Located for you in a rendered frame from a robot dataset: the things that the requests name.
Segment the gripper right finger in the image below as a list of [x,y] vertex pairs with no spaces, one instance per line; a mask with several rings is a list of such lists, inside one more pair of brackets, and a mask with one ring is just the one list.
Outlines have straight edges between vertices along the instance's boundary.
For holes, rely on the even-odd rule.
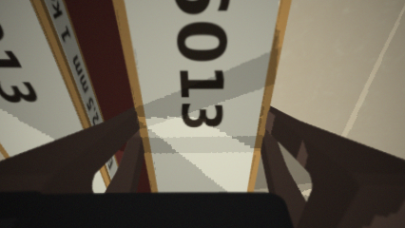
[[[311,177],[307,201],[279,143]],[[268,192],[285,200],[294,228],[405,228],[404,159],[271,105],[260,154]]]

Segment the dark red low platform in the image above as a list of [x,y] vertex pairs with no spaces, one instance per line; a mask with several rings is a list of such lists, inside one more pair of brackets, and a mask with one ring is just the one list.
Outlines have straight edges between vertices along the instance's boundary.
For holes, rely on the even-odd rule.
[[[134,106],[112,0],[65,0],[104,120]],[[151,192],[145,157],[137,193]]]

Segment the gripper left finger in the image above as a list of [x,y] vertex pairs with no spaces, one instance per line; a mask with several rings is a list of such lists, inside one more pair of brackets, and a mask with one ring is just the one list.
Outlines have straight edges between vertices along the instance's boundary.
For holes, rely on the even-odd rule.
[[0,192],[94,193],[95,174],[127,142],[105,193],[137,193],[145,150],[135,106],[89,128],[0,161]]

